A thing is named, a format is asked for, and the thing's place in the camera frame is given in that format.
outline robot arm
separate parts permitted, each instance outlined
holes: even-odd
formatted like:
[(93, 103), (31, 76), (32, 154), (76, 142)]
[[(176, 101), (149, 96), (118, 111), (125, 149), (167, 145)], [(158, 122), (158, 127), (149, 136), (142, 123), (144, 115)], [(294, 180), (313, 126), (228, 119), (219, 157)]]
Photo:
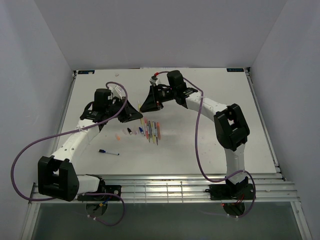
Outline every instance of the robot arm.
[[(43, 156), (38, 162), (39, 193), (66, 201), (72, 201), (83, 193), (103, 193), (105, 183), (96, 175), (77, 175), (75, 164), (88, 144), (99, 134), (104, 124), (89, 127), (114, 116), (125, 102), (118, 87), (95, 91), (94, 101), (84, 109), (76, 129), (65, 143), (50, 157)], [(117, 116), (121, 123), (142, 118), (127, 101)]]
[[(160, 84), (156, 74), (151, 77), (149, 94), (140, 108), (141, 112), (161, 110), (162, 103), (170, 100), (175, 100), (179, 105), (198, 112), (201, 94), (196, 89), (187, 87), (178, 70), (170, 71), (167, 78), (169, 86)], [(227, 106), (204, 97), (201, 114), (214, 122), (216, 137), (225, 151), (226, 175), (244, 170), (245, 143), (250, 130), (241, 108), (237, 104)], [(248, 184), (248, 177), (244, 173), (239, 173), (226, 180), (226, 184), (237, 193)]]

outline marker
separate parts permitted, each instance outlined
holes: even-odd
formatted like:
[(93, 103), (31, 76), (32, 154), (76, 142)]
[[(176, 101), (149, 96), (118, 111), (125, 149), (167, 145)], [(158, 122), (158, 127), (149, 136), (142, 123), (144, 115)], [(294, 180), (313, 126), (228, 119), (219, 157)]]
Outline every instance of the marker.
[(150, 143), (150, 138), (152, 138), (152, 127), (151, 127), (151, 123), (150, 123), (150, 121), (149, 121), (149, 124), (148, 124), (148, 126), (149, 126), (149, 143)]
[(152, 141), (153, 141), (153, 144), (155, 144), (155, 142), (156, 142), (156, 131), (155, 131), (154, 121), (151, 122), (151, 127), (152, 127)]
[(147, 118), (146, 117), (144, 118), (144, 129), (145, 129), (146, 139), (148, 139), (149, 128), (147, 126)]
[(154, 130), (155, 130), (156, 144), (158, 145), (158, 127), (156, 126), (156, 123), (154, 123)]
[(158, 133), (158, 138), (159, 140), (161, 140), (161, 135), (160, 135), (160, 125), (159, 125), (159, 122), (156, 123), (156, 131)]
[(108, 151), (105, 151), (105, 150), (103, 150), (103, 149), (99, 149), (99, 153), (111, 154), (111, 155), (116, 155), (116, 156), (119, 156), (119, 155), (120, 155), (119, 153), (108, 152)]

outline pen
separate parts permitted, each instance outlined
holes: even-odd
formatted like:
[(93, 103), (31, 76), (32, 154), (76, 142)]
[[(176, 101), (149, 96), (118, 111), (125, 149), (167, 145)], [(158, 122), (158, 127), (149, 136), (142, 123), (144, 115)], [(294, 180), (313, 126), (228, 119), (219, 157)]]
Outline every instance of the pen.
[(158, 138), (159, 140), (161, 140), (161, 134), (160, 134), (160, 125), (159, 125), (159, 122), (156, 123), (156, 131), (158, 133)]

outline cable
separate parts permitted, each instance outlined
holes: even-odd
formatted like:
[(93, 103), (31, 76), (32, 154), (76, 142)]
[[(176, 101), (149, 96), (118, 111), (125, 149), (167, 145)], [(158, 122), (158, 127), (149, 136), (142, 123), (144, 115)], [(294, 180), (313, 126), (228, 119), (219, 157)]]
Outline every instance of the cable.
[[(160, 74), (166, 74), (166, 73), (169, 73), (169, 71), (160, 71), (160, 72), (157, 72), (155, 75), (160, 75)], [(207, 175), (205, 174), (202, 166), (201, 166), (201, 163), (200, 163), (200, 158), (199, 158), (199, 151), (198, 151), (198, 128), (199, 128), (199, 120), (200, 120), (200, 115), (201, 115), (201, 110), (202, 110), (202, 105), (203, 105), (203, 102), (204, 102), (204, 91), (202, 89), (200, 89), (199, 87), (197, 87), (196, 85), (194, 85), (191, 81), (189, 81), (188, 79), (186, 79), (185, 77), (183, 77), (183, 79), (188, 82), (190, 85), (192, 85), (195, 89), (197, 89), (200, 93), (201, 93), (201, 100), (200, 100), (200, 106), (199, 106), (199, 110), (198, 110), (198, 115), (197, 115), (197, 118), (196, 118), (196, 122), (195, 122), (195, 135), (194, 135), (194, 148), (195, 148), (195, 156), (196, 156), (196, 161), (198, 163), (198, 167), (199, 167), (199, 170), (202, 174), (202, 176), (209, 182), (211, 183), (220, 183), (220, 182), (223, 182), (231, 177), (233, 177), (234, 175), (237, 175), (239, 173), (246, 173), (248, 174), (248, 176), (250, 177), (251, 181), (252, 181), (252, 185), (253, 185), (253, 200), (252, 200), (252, 203), (249, 207), (249, 209), (242, 215), (240, 216), (237, 216), (239, 218), (241, 217), (244, 217), (246, 216), (252, 209), (252, 207), (254, 206), (254, 203), (255, 203), (255, 199), (256, 199), (256, 184), (255, 184), (255, 181), (254, 181), (254, 178), (252, 177), (252, 175), (246, 171), (246, 170), (238, 170), (238, 171), (235, 171), (234, 173), (230, 174), (229, 176), (226, 176), (225, 178), (221, 178), (221, 179), (216, 179), (216, 180), (213, 180), (213, 179), (210, 179), (207, 177)]]
[[(93, 128), (95, 126), (98, 126), (98, 125), (101, 125), (101, 124), (106, 124), (108, 121), (110, 121), (111, 119), (114, 119), (116, 118), (120, 113), (121, 111), (124, 109), (124, 107), (126, 106), (127, 104), (127, 101), (128, 101), (128, 93), (127, 93), (127, 90), (125, 89), (125, 87), (120, 84), (120, 83), (117, 83), (117, 82), (114, 82), (114, 81), (109, 81), (105, 84), (105, 86), (107, 88), (109, 84), (115, 84), (115, 85), (118, 85), (120, 86), (124, 92), (125, 92), (125, 100), (124, 100), (124, 103), (122, 105), (122, 107), (120, 108), (120, 110), (115, 114), (113, 115), (112, 117), (109, 117), (108, 119), (106, 120), (103, 120), (101, 122), (97, 122), (95, 124), (92, 124), (90, 126), (86, 126), (86, 127), (83, 127), (81, 128), (81, 130), (86, 130), (86, 129), (90, 129), (90, 128)], [(51, 135), (51, 136), (46, 136), (46, 137), (43, 137), (43, 138), (40, 138), (36, 141), (33, 141), (31, 142), (30, 144), (28, 144), (27, 146), (25, 146), (19, 153), (18, 155), (15, 157), (13, 163), (12, 163), (12, 166), (11, 166), (11, 171), (10, 171), (10, 178), (11, 178), (11, 183), (12, 183), (12, 186), (13, 186), (13, 189), (15, 190), (15, 192), (23, 199), (25, 200), (28, 200), (28, 201), (33, 201), (33, 202), (41, 202), (41, 201), (48, 201), (48, 200), (52, 200), (54, 199), (54, 197), (49, 197), (49, 198), (42, 198), (42, 199), (38, 199), (38, 198), (31, 198), (31, 197), (27, 197), (25, 195), (23, 195), (22, 192), (19, 191), (18, 187), (17, 187), (17, 184), (16, 184), (16, 181), (15, 181), (15, 176), (14, 176), (14, 173), (15, 173), (15, 166), (17, 164), (17, 161), (18, 159), (20, 158), (20, 156), (24, 153), (25, 150), (27, 150), (28, 148), (30, 148), (31, 146), (39, 143), (39, 142), (42, 142), (44, 140), (48, 140), (48, 139), (53, 139), (53, 138), (56, 138), (56, 137), (60, 137), (60, 136), (64, 136), (64, 135), (68, 135), (68, 134), (73, 134), (73, 133), (77, 133), (79, 132), (79, 129), (76, 129), (76, 130), (71, 130), (71, 131), (66, 131), (66, 132), (62, 132), (62, 133), (58, 133), (58, 134), (54, 134), (54, 135)]]
[(95, 216), (93, 216), (93, 215), (90, 215), (90, 214), (88, 215), (88, 218), (92, 218), (93, 220), (98, 221), (98, 222), (100, 222), (100, 223), (102, 223), (102, 224), (104, 224), (104, 225), (106, 225), (106, 226), (108, 226), (108, 227), (113, 227), (113, 226), (117, 225), (117, 224), (120, 223), (120, 222), (122, 221), (122, 219), (124, 218), (124, 216), (125, 216), (125, 214), (126, 214), (126, 205), (125, 205), (124, 200), (123, 200), (120, 196), (118, 196), (118, 195), (116, 195), (116, 194), (112, 194), (112, 193), (85, 193), (84, 195), (87, 195), (87, 196), (100, 196), (100, 195), (105, 195), (105, 196), (116, 197), (116, 198), (118, 198), (118, 199), (122, 202), (122, 206), (123, 206), (122, 215), (121, 215), (121, 217), (119, 218), (119, 220), (116, 221), (115, 223), (108, 223), (108, 222), (103, 221), (103, 220), (101, 220), (101, 219), (99, 219), (99, 218), (97, 218), (97, 217), (95, 217)]

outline small sticker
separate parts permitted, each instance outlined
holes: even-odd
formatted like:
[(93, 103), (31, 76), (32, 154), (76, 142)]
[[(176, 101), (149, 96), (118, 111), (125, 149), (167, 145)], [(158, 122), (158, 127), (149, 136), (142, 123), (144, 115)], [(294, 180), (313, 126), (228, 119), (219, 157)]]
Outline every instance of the small sticker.
[(78, 74), (95, 74), (95, 70), (80, 70)]
[(235, 72), (244, 72), (245, 70), (243, 68), (227, 68), (226, 71), (228, 73), (235, 73)]

